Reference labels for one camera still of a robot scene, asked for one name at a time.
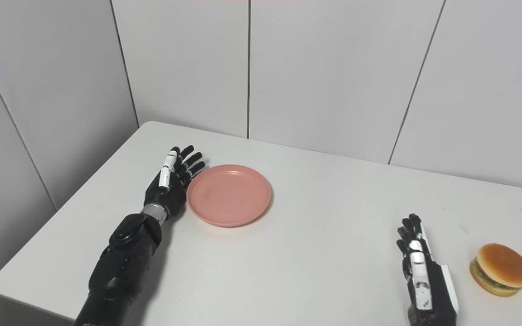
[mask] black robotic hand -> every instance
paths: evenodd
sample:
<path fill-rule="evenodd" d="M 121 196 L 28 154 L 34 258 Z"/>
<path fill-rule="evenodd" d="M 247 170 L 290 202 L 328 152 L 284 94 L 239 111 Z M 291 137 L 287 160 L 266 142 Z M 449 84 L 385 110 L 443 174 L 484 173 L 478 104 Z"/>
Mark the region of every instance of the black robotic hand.
<path fill-rule="evenodd" d="M 402 219 L 397 241 L 402 251 L 402 270 L 408 281 L 412 304 L 408 308 L 411 326 L 456 326 L 458 300 L 448 270 L 432 259 L 420 217 Z"/>
<path fill-rule="evenodd" d="M 143 212 L 158 212 L 164 209 L 164 220 L 155 216 L 161 224 L 169 217 L 178 214 L 186 202 L 186 191 L 191 180 L 205 167 L 205 162 L 199 161 L 203 157 L 201 152 L 196 152 L 189 157 L 193 151 L 193 145 L 182 152 L 178 147 L 172 148 L 166 156 L 161 171 L 146 189 Z"/>
<path fill-rule="evenodd" d="M 74 326 L 120 326 L 140 292 L 152 257 L 162 241 L 161 225 L 178 214 L 194 176 L 205 167 L 194 147 L 166 156 L 161 172 L 145 192 L 140 213 L 124 217 L 110 236 L 90 281 L 89 294 Z"/>

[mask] white thumb segment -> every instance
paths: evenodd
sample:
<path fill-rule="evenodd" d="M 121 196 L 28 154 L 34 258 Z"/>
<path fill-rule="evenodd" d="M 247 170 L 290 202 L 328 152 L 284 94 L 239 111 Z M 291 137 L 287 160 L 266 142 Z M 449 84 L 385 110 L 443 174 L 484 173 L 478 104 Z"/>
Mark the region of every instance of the white thumb segment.
<path fill-rule="evenodd" d="M 168 152 L 162 169 L 160 170 L 160 179 L 158 180 L 159 187 L 170 187 L 170 173 L 174 171 L 174 162 L 176 162 L 176 151 Z"/>

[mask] robotic arm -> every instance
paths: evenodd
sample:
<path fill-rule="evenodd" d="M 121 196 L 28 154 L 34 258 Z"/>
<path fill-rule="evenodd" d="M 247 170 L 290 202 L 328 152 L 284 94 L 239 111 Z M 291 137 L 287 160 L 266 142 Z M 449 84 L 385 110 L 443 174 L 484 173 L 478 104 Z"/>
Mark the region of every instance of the robotic arm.
<path fill-rule="evenodd" d="M 89 281 L 89 294 L 73 326 L 120 326 L 148 274 L 162 241 L 161 225 L 186 202 L 191 180 L 205 167 L 200 152 L 188 146 L 172 148 L 146 190 L 145 206 L 116 227 Z"/>
<path fill-rule="evenodd" d="M 398 228 L 402 270 L 408 282 L 411 326 L 456 326 L 458 300 L 448 266 L 437 264 L 420 217 L 410 214 Z"/>

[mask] burger patty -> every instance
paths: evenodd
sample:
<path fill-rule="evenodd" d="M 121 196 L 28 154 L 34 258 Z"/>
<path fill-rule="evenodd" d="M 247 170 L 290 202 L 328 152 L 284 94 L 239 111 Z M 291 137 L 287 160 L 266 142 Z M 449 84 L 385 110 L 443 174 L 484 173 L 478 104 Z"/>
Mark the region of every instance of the burger patty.
<path fill-rule="evenodd" d="M 508 287 L 505 284 L 499 283 L 497 281 L 491 280 L 482 268 L 480 268 L 480 265 L 478 264 L 476 258 L 470 263 L 470 267 L 474 270 L 474 272 L 478 275 L 478 277 L 481 278 L 481 280 L 485 281 L 488 285 L 491 287 L 497 288 L 497 289 L 503 289 L 503 290 L 516 290 L 518 288 Z"/>

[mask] robot finger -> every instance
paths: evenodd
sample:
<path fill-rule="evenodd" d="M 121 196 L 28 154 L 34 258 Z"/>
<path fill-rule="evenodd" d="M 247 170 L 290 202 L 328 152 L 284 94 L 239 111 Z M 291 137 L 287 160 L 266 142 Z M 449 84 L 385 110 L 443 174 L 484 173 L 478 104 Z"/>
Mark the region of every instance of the robot finger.
<path fill-rule="evenodd" d="M 414 225 L 412 224 L 412 221 L 410 219 L 402 219 L 402 225 L 404 225 L 404 228 L 408 233 L 410 234 L 410 237 L 412 239 L 416 238 L 416 231 L 414 230 Z"/>
<path fill-rule="evenodd" d="M 200 171 L 202 169 L 205 168 L 205 162 L 203 161 L 200 161 L 199 163 L 196 163 L 195 165 L 193 165 L 192 168 L 190 168 L 182 177 L 181 177 L 181 184 L 183 185 L 184 188 L 187 188 L 189 186 L 189 183 L 191 182 L 191 180 L 197 176 L 197 174 L 200 173 Z"/>
<path fill-rule="evenodd" d="M 402 252 L 402 254 L 404 254 L 404 256 L 407 256 L 408 247 L 406 246 L 406 242 L 404 242 L 404 240 L 402 240 L 402 239 L 398 239 L 396 241 L 396 244 L 398 245 L 398 248 L 400 248 L 400 251 Z"/>
<path fill-rule="evenodd" d="M 191 157 L 187 158 L 180 167 L 176 170 L 176 173 L 179 174 L 180 177 L 183 177 L 184 174 L 188 171 L 191 165 L 195 164 L 199 159 L 203 158 L 203 153 L 196 152 Z"/>
<path fill-rule="evenodd" d="M 406 227 L 398 227 L 398 234 L 405 243 L 409 244 L 410 241 L 412 241 L 412 237 L 410 236 L 410 233 L 408 233 L 408 230 L 406 230 Z"/>
<path fill-rule="evenodd" d="M 193 145 L 188 145 L 182 152 L 180 152 L 179 157 L 181 161 L 184 161 L 184 159 L 194 151 Z"/>

